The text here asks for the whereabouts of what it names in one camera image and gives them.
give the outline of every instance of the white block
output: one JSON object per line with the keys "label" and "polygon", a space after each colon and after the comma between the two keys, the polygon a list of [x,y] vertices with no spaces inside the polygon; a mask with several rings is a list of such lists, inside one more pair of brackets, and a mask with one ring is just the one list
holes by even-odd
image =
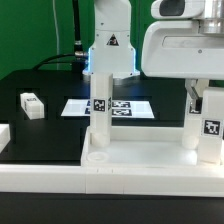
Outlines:
{"label": "white block", "polygon": [[198,164],[221,162],[224,123],[224,89],[209,87],[203,94]]}
{"label": "white block", "polygon": [[113,75],[95,73],[91,76],[91,143],[96,147],[110,144],[112,121]]}
{"label": "white block", "polygon": [[0,153],[10,141],[10,131],[8,124],[0,124]]}
{"label": "white block", "polygon": [[30,120],[44,118],[44,104],[34,93],[23,93],[20,95],[21,107]]}

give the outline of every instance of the tag sticker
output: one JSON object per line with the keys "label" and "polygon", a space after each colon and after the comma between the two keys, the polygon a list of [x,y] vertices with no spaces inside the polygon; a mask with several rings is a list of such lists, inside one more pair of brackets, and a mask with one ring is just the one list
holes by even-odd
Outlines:
{"label": "tag sticker", "polygon": [[93,105],[93,110],[94,111],[105,112],[105,110],[106,110],[105,100],[94,99],[93,104],[94,104]]}
{"label": "tag sticker", "polygon": [[221,131],[221,122],[220,121],[212,121],[212,120],[204,121],[204,134],[205,135],[219,136],[220,131]]}
{"label": "tag sticker", "polygon": [[115,37],[114,34],[112,35],[112,37],[108,41],[107,45],[109,45],[109,46],[119,46],[117,38]]}
{"label": "tag sticker", "polygon": [[90,107],[87,107],[87,108],[86,108],[86,110],[85,110],[85,114],[86,114],[86,115],[90,115]]}
{"label": "tag sticker", "polygon": [[131,108],[131,103],[129,101],[113,101],[112,107]]}
{"label": "tag sticker", "polygon": [[111,97],[110,97],[110,99],[108,100],[108,110],[110,110],[111,109],[111,105],[112,105],[112,102],[111,102],[112,100],[111,100]]}
{"label": "tag sticker", "polygon": [[87,102],[87,105],[86,105],[87,107],[90,107],[90,100],[88,100],[88,102]]}
{"label": "tag sticker", "polygon": [[27,101],[37,101],[36,98],[30,98],[30,99],[27,99]]}
{"label": "tag sticker", "polygon": [[132,112],[131,110],[129,109],[112,109],[112,115],[114,116],[119,116],[119,117],[122,117],[122,116],[132,116]]}

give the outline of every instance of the green wall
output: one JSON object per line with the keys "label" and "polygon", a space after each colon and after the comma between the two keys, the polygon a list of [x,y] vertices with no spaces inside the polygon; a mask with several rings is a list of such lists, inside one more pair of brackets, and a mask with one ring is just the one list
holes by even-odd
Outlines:
{"label": "green wall", "polygon": [[[152,0],[130,0],[132,4],[132,44],[138,48],[140,68],[142,40],[150,17]],[[81,36],[85,50],[93,43],[93,0],[80,0]],[[29,69],[56,55],[56,35],[51,0],[0,0],[0,79],[17,69]],[[71,0],[56,0],[61,53],[73,51]]]}

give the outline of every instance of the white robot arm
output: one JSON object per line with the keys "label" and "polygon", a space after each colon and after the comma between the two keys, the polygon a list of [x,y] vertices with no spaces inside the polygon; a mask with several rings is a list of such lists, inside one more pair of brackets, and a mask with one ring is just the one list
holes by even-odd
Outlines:
{"label": "white robot arm", "polygon": [[224,1],[157,0],[152,15],[170,21],[148,28],[142,69],[147,76],[186,79],[182,145],[197,150],[198,164],[220,164],[224,90],[208,87],[208,81],[200,93],[194,87],[197,79],[224,80]]}
{"label": "white robot arm", "polygon": [[94,73],[113,73],[114,83],[138,77],[135,49],[130,43],[129,0],[95,0],[95,41],[89,49],[86,79]]}

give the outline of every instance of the black table surface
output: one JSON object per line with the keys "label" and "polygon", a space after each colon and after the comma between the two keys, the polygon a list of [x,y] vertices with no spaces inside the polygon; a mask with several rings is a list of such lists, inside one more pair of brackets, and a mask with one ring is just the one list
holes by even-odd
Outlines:
{"label": "black table surface", "polygon": [[[46,118],[29,120],[20,94],[33,92]],[[114,87],[114,99],[147,100],[155,119],[113,119],[113,125],[182,126],[186,92],[183,80],[141,80]],[[66,71],[15,71],[0,81],[0,123],[9,123],[12,140],[1,163],[79,165],[89,117],[61,117],[68,99],[89,99],[90,85]]]}
{"label": "black table surface", "polygon": [[[34,92],[46,118],[29,120],[20,94]],[[68,99],[89,99],[90,85],[66,71],[15,71],[0,81],[0,123],[11,141],[1,164],[80,165],[88,117],[61,117]],[[113,125],[182,127],[184,80],[147,79],[114,87],[114,99],[147,100],[155,119],[113,119]],[[220,198],[0,193],[0,223],[224,223]]]}

